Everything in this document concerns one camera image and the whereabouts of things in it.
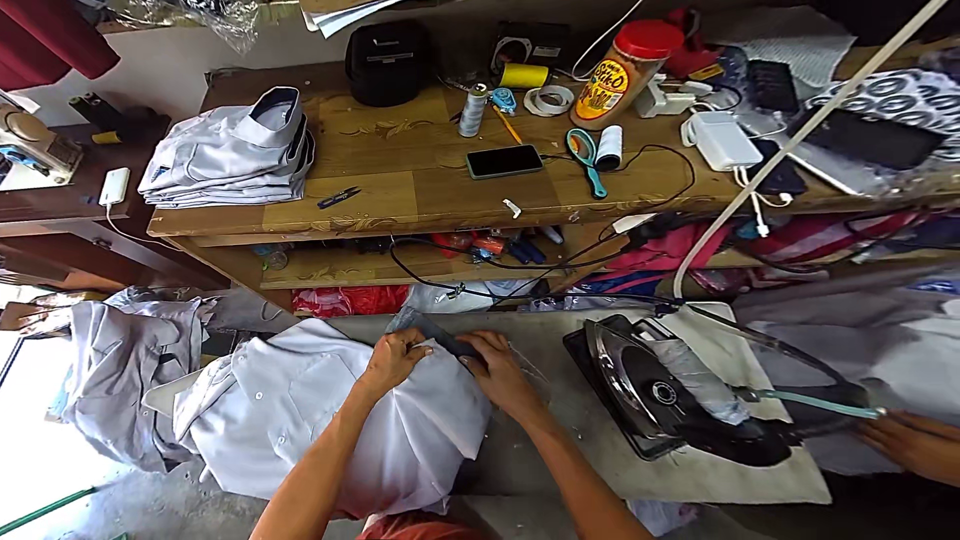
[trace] stack of folded shirts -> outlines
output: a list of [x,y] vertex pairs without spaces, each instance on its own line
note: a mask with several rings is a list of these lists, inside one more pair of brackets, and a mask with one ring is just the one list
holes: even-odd
[[297,201],[316,147],[300,91],[277,86],[252,107],[218,107],[175,125],[137,191],[159,209]]

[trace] white power bank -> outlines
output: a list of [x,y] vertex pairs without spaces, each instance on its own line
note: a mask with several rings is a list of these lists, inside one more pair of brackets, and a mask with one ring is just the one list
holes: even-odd
[[127,181],[130,179],[130,169],[121,167],[107,171],[104,177],[104,187],[100,190],[100,206],[122,203],[127,196]]

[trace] blue tape dispenser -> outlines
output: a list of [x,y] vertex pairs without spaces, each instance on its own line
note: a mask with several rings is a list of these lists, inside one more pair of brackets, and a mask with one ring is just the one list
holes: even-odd
[[508,88],[501,86],[495,89],[490,95],[490,99],[502,112],[506,112],[511,116],[516,114],[516,99],[514,99],[514,93]]

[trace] sewing machine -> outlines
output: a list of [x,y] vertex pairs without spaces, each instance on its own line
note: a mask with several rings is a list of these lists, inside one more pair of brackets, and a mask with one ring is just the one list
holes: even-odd
[[47,129],[13,103],[0,103],[0,189],[32,189],[70,184],[84,155],[76,142]]

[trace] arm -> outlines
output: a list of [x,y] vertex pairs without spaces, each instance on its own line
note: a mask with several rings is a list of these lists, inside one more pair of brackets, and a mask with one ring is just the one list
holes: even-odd
[[320,437],[270,499],[251,540],[315,539],[324,535],[340,483],[367,416],[391,388],[410,375],[421,358],[433,353],[417,329],[387,334],[376,342],[364,372]]
[[490,401],[530,435],[560,486],[577,535],[584,540],[652,539],[547,410],[514,362],[507,338],[492,331],[476,331],[457,339],[472,345],[487,361],[485,368],[475,358],[467,358],[467,365]]
[[960,487],[960,429],[906,412],[861,427],[863,441],[911,473]]

